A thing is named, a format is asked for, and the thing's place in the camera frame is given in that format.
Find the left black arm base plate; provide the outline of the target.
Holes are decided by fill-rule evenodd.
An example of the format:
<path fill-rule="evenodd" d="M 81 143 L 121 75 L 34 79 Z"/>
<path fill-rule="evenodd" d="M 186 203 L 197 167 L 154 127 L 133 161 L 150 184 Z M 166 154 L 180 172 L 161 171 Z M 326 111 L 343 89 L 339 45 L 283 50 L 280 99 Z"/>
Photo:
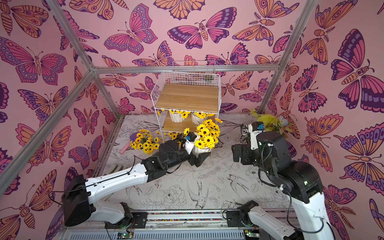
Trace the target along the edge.
<path fill-rule="evenodd" d="M 131 217 L 126 217 L 116 224 L 105 223 L 105 229 L 144 229 L 147 224 L 148 212 L 131 213 Z"/>

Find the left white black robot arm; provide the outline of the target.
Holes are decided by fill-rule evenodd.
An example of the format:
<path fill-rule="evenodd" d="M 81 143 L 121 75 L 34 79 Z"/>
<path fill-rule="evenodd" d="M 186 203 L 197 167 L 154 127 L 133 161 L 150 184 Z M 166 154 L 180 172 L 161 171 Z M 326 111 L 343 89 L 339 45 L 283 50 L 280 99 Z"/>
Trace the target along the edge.
<path fill-rule="evenodd" d="M 167 141 L 160 144 L 157 153 L 130 169 L 88 179 L 83 175 L 74 176 L 62 195 L 64 225 L 73 227 L 88 220 L 128 225 L 132 219 L 128 205 L 109 204 L 102 199 L 127 187 L 159 179 L 169 174 L 170 168 L 184 162 L 199 167 L 211 154 L 194 154 L 193 150 L 194 145 L 191 142 L 180 148 L 176 141 Z"/>

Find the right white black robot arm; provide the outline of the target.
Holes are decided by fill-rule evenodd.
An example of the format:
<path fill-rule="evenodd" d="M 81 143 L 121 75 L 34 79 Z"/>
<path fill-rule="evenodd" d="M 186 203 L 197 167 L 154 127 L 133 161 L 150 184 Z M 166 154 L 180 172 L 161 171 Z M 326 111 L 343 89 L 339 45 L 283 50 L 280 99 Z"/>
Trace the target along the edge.
<path fill-rule="evenodd" d="M 286 216 L 278 220 L 255 201 L 239 207 L 245 225 L 265 231 L 275 240 L 333 240 L 326 212 L 323 184 L 318 171 L 309 163 L 292 159 L 286 138 L 278 132 L 251 133 L 251 143 L 231 147 L 234 162 L 255 165 L 265 173 L 268 186 L 289 197 L 289 210 L 294 210 L 299 222 L 296 227 Z"/>

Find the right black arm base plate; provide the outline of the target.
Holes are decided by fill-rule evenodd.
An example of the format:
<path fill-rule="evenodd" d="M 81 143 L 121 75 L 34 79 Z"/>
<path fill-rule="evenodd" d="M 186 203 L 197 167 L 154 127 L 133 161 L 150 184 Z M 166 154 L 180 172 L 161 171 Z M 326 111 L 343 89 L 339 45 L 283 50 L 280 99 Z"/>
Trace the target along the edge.
<path fill-rule="evenodd" d="M 227 221 L 228 227 L 254 227 L 248 216 L 248 213 L 240 210 L 224 210 L 222 213 L 222 217 Z"/>

